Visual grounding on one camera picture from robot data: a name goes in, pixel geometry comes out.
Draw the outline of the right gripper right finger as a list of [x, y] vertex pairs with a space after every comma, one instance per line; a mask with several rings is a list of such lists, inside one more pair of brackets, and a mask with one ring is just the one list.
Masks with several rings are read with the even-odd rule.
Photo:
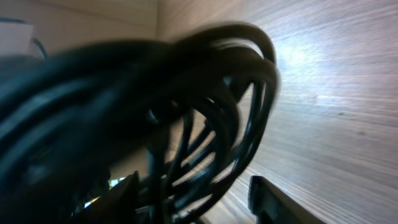
[[248, 207], [257, 224], [325, 224], [260, 175], [251, 177]]

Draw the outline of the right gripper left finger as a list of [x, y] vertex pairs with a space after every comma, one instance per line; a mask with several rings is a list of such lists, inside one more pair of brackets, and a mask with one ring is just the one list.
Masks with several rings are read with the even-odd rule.
[[107, 195], [71, 219], [74, 224], [127, 224], [136, 222], [139, 173], [127, 176]]

